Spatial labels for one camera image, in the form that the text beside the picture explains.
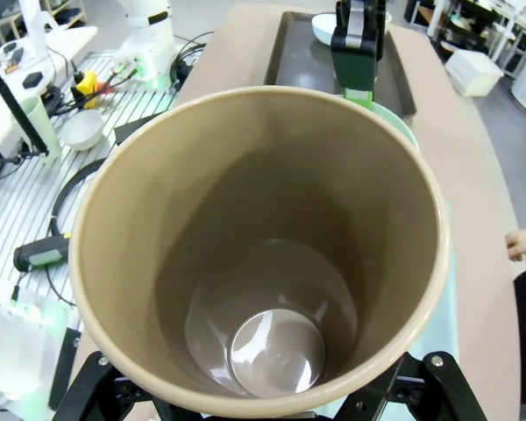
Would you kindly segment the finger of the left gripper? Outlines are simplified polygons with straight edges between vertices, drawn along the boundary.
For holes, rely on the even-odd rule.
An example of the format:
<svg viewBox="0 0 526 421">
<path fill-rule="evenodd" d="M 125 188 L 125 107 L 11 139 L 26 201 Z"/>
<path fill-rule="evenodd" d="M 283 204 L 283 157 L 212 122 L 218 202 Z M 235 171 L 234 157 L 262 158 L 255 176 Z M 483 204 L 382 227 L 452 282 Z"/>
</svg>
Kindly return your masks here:
<svg viewBox="0 0 526 421">
<path fill-rule="evenodd" d="M 376 6 L 376 23 L 378 26 L 377 29 L 377 51 L 376 51 L 376 60 L 380 61 L 383 57 L 384 52 L 384 38 L 386 33 L 386 1 L 377 0 L 375 2 Z"/>
<path fill-rule="evenodd" d="M 335 76 L 343 97 L 370 110 L 376 67 L 376 39 L 367 30 L 366 1 L 337 1 L 331 37 Z"/>
</svg>

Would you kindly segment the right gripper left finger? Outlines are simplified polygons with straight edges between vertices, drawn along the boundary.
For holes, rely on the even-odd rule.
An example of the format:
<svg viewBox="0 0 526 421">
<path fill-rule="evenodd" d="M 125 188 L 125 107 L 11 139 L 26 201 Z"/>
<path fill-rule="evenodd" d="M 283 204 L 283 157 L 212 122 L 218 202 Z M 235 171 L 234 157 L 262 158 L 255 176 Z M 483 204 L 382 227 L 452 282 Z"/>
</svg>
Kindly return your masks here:
<svg viewBox="0 0 526 421">
<path fill-rule="evenodd" d="M 151 402 L 161 420 L 175 420 L 173 410 L 124 376 L 100 352 L 84 361 L 53 420 L 125 420 L 136 403 Z"/>
</svg>

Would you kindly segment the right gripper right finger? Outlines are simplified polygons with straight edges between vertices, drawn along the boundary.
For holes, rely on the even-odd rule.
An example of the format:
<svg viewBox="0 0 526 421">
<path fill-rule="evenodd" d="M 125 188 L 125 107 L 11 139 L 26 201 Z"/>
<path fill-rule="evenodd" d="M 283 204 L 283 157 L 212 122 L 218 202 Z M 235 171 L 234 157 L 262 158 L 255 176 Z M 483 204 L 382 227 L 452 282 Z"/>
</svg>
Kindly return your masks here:
<svg viewBox="0 0 526 421">
<path fill-rule="evenodd" d="M 443 351 L 418 360 L 406 352 L 384 373 L 352 392 L 335 420 L 377 420 L 388 403 L 403 404 L 415 420 L 487 417 L 454 357 Z"/>
</svg>

